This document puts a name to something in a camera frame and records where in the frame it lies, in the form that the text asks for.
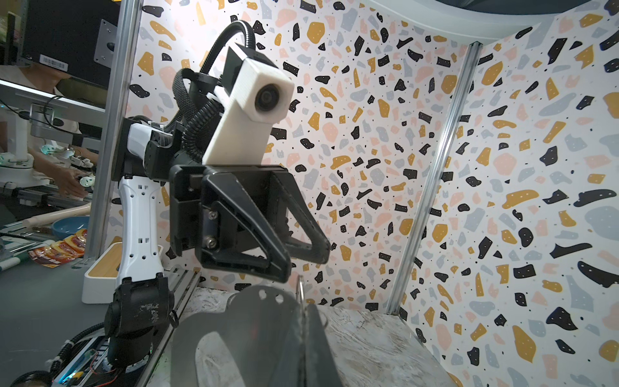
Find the metal keyring plate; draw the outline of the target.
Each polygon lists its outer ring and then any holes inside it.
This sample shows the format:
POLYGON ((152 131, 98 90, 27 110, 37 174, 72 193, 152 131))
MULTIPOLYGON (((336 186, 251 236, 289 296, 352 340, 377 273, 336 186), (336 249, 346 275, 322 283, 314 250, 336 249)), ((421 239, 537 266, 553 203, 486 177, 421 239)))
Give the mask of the metal keyring plate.
POLYGON ((222 313, 201 312, 186 318, 172 343, 172 386, 198 386, 195 355, 202 338, 216 333, 231 354, 247 386, 275 386, 275 371, 296 298, 276 288, 253 285, 237 293, 222 313))

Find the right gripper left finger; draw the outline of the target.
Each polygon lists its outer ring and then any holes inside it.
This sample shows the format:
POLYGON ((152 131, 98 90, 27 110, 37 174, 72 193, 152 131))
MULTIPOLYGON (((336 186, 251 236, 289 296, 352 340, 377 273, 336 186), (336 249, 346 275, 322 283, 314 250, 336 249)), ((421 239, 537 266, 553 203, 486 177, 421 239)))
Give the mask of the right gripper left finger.
POLYGON ((275 371, 275 386, 306 385, 306 316, 296 309, 275 371))

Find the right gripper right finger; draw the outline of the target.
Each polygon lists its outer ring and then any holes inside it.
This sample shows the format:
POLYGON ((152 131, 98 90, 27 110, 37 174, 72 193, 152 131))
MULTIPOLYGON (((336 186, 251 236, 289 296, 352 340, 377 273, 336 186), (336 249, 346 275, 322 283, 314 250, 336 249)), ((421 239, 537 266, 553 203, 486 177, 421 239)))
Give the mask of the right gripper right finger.
POLYGON ((315 305, 308 305, 305 309, 304 346, 305 386, 342 387, 322 319, 315 305))

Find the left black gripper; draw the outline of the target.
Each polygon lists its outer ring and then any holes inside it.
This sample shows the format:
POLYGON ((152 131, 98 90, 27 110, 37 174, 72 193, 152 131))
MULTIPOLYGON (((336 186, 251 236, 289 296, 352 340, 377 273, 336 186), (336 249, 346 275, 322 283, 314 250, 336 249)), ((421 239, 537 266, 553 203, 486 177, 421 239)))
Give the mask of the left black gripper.
POLYGON ((283 283, 290 278, 290 256, 314 264, 329 260, 328 238, 282 167, 177 165, 170 183, 172 249, 194 248, 206 269, 283 283), (288 213, 310 243, 292 237, 288 213))

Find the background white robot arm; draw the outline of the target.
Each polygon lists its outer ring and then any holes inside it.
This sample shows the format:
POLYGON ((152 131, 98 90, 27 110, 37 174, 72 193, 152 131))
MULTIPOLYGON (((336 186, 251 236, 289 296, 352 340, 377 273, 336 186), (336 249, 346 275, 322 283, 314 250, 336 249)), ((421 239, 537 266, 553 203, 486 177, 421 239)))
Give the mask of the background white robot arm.
POLYGON ((59 140, 32 135, 32 129, 56 124, 56 133, 82 133, 74 121, 53 118, 30 120, 29 112, 1 105, 1 181, 17 185, 53 185, 59 195, 82 200, 88 194, 81 180, 97 169, 98 153, 59 140))

